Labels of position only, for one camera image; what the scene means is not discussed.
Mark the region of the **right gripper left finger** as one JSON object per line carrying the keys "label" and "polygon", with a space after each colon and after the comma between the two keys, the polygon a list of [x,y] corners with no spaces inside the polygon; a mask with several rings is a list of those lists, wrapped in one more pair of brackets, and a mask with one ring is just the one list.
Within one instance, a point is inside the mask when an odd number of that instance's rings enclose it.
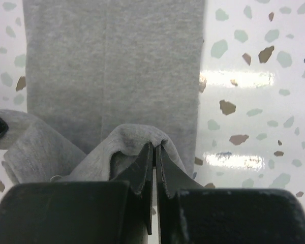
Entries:
{"label": "right gripper left finger", "polygon": [[110,181],[20,184],[0,202],[0,243],[147,243],[154,149]]}

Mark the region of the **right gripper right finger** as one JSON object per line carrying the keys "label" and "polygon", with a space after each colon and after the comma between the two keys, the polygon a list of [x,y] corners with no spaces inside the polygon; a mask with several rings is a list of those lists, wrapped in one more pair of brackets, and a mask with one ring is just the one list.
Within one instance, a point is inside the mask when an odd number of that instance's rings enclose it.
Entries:
{"label": "right gripper right finger", "polygon": [[281,189],[205,188],[155,149],[160,243],[305,243],[305,214]]}

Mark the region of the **grey tank top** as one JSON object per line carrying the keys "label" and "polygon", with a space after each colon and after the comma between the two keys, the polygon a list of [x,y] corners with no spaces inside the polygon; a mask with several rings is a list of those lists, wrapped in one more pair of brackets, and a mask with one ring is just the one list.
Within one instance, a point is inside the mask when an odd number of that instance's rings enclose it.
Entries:
{"label": "grey tank top", "polygon": [[192,176],[204,1],[24,1],[27,112],[0,110],[13,184],[103,181],[146,143]]}

